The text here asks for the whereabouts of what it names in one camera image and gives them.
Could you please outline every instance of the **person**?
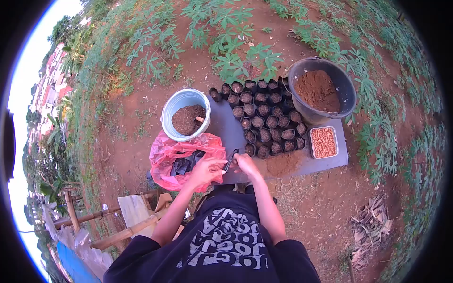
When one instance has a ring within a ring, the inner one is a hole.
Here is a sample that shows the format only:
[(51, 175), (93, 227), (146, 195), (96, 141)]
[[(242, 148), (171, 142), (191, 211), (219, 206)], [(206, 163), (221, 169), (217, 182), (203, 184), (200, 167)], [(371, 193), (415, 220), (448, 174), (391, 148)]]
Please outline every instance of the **person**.
[(214, 186), (172, 241), (195, 190), (224, 174), (226, 163), (200, 160), (151, 239), (134, 237), (104, 274), (104, 283), (320, 282), (304, 245), (288, 239), (264, 178), (247, 154), (236, 153), (231, 163), (251, 181), (246, 193), (231, 190), (234, 185)]

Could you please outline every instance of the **peanut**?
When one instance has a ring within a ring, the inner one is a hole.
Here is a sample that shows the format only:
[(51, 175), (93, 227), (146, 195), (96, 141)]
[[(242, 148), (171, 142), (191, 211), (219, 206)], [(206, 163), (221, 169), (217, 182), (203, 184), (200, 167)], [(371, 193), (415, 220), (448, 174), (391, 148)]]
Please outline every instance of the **peanut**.
[(316, 158), (333, 156), (337, 153), (332, 128), (314, 129), (311, 138)]

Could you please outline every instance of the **shirt graphic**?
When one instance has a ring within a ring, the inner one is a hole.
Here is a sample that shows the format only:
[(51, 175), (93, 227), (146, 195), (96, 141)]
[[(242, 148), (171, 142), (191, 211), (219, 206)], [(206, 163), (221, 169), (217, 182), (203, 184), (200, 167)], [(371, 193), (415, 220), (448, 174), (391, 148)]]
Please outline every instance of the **shirt graphic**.
[[(232, 209), (221, 208), (203, 220), (203, 230), (190, 243), (190, 266), (227, 264), (252, 269), (267, 269), (267, 249), (256, 221)], [(180, 260), (177, 267), (183, 266)]]

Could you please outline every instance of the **sky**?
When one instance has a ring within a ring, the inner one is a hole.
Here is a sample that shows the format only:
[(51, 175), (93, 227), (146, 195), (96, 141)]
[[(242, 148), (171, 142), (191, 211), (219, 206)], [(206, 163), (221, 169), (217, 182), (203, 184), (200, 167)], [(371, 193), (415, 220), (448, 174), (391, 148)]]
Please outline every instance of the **sky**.
[[(8, 184), (11, 198), (11, 207), (17, 229), (20, 231), (32, 231), (33, 226), (28, 224), (24, 214), (24, 205), (27, 202), (27, 180), (22, 169), (22, 149), (27, 141), (27, 107), (30, 105), (32, 95), (30, 90), (37, 83), (38, 70), (44, 56), (50, 49), (47, 37), (52, 34), (53, 26), (64, 15), (74, 16), (82, 10), (80, 0), (57, 0), (46, 11), (32, 31), (28, 42), (20, 55), (18, 64), (13, 74), (10, 100), (8, 109), (14, 114), (14, 127), (16, 134), (16, 160), (14, 165), (14, 178)], [(37, 248), (38, 238), (34, 233), (20, 233), (31, 258), (38, 266), (44, 278), (48, 275), (41, 267), (41, 251)]]

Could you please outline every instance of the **blue tarp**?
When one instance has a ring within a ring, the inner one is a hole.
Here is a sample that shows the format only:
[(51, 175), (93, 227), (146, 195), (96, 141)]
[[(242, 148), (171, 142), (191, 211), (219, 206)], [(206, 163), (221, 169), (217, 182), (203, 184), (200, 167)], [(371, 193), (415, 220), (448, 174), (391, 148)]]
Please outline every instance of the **blue tarp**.
[(58, 242), (57, 251), (64, 269), (75, 283), (101, 283), (72, 249)]

